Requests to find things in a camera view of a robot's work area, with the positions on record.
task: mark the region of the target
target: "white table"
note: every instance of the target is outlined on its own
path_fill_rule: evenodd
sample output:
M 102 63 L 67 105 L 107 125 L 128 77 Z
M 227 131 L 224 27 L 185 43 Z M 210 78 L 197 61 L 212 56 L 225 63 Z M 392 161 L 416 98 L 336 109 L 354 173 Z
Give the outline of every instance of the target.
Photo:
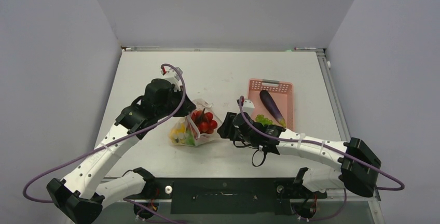
M 127 51 L 117 68 L 97 143 L 121 110 L 142 95 L 152 79 L 160 77 L 162 63 L 180 67 L 189 98 L 213 103 L 222 119 L 228 111 L 238 112 L 236 99 L 247 95 L 250 78 L 289 81 L 294 85 L 294 131 L 341 140 L 315 52 Z M 199 147 L 173 146 L 168 132 L 176 122 L 172 118 L 150 131 L 107 177 L 120 177 L 137 167 L 156 177 L 294 177 L 301 167 L 323 166 L 299 157 L 268 154 L 263 166 L 252 167 L 254 150 L 235 148 L 224 139 Z M 257 154 L 255 162 L 261 158 Z

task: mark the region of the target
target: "eggplant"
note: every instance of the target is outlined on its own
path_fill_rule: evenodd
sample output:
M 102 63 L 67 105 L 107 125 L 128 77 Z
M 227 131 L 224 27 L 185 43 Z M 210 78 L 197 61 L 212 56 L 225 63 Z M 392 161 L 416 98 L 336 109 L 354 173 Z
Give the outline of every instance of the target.
M 269 111 L 270 114 L 272 114 L 275 120 L 282 127 L 286 127 L 287 125 L 286 125 L 286 121 L 284 120 L 284 117 L 281 115 L 281 112 L 278 109 L 277 105 L 275 104 L 275 101 L 273 100 L 272 96 L 270 96 L 267 90 L 261 90 L 260 99 L 263 105 L 265 106 L 265 108 Z

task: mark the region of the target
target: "white mounting knob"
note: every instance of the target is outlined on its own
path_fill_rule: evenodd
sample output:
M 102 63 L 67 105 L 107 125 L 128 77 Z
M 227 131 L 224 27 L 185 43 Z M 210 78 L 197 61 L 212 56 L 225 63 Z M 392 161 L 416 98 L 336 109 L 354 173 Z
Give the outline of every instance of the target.
M 165 193 L 167 193 L 167 194 L 171 194 L 171 192 L 173 192 L 173 187 L 171 187 L 171 186 L 166 186 L 166 187 L 165 187 Z

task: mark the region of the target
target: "white cable tie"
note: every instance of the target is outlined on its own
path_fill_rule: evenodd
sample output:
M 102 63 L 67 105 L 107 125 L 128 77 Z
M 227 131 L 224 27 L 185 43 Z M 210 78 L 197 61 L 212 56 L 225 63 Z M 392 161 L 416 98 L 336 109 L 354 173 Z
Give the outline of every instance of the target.
M 100 142 L 100 144 L 101 144 L 102 146 L 104 146 L 104 148 L 105 148 L 106 150 L 110 151 L 110 153 L 111 153 L 112 155 L 115 155 L 115 156 L 119 157 L 119 159 L 122 158 L 122 156 L 116 154 L 115 151 L 112 150 L 112 149 L 110 149 L 110 147 L 108 147 L 105 143 Z
M 301 142 L 303 141 L 303 139 L 306 137 L 306 134 L 304 132 L 300 133 L 299 135 L 299 139 L 298 139 L 298 145 L 296 146 L 296 148 L 298 149 L 298 156 L 300 158 L 302 158 L 301 156 L 301 151 L 300 151 L 300 146 L 301 146 Z
M 101 142 L 100 144 L 101 144 L 102 146 L 104 146 L 104 148 L 105 148 L 106 150 L 110 151 L 112 154 L 115 154 L 115 152 L 112 151 L 112 149 L 110 149 L 105 143 Z
M 319 161 L 324 164 L 322 162 L 322 156 L 324 156 L 324 152 L 322 151 L 324 149 L 324 144 L 325 144 L 325 140 L 322 140 L 321 142 L 321 149 L 319 150 Z

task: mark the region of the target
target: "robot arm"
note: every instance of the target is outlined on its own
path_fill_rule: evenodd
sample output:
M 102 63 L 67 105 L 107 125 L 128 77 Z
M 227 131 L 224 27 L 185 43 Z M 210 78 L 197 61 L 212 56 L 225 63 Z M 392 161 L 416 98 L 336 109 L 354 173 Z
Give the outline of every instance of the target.
M 373 196 L 378 173 L 324 147 L 324 145 L 330 146 L 379 169 L 380 160 L 362 140 L 352 138 L 350 142 L 328 141 L 309 137 L 304 133 L 295 133 L 277 125 L 262 125 L 250 118 L 249 113 L 252 114 L 253 110 L 252 102 L 246 100 L 242 104 L 244 115 L 253 127 L 269 136 L 298 140 L 298 142 L 284 142 L 266 138 L 255 132 L 244 121 L 241 114 L 235 113 L 227 113 L 224 123 L 217 131 L 222 138 L 228 138 L 234 142 L 249 143 L 262 152 L 265 158 L 268 153 L 294 155 L 327 165 L 328 168 L 325 169 L 302 168 L 298 172 L 297 183 L 302 184 L 310 192 L 346 188 L 362 197 Z M 309 144 L 305 141 L 315 141 L 322 145 Z
M 114 145 L 114 140 L 134 133 L 158 122 L 173 112 L 183 96 L 177 72 L 169 70 L 160 79 L 146 86 L 145 94 L 124 108 L 96 148 L 105 149 L 85 158 L 72 172 L 61 180 L 52 179 L 47 190 L 56 207 L 77 224 L 92 223 L 102 209 L 121 199 L 153 187 L 154 176 L 137 168 L 121 178 L 101 183 L 104 176 L 145 133 L 132 136 Z M 187 96 L 175 117 L 183 117 L 196 109 Z

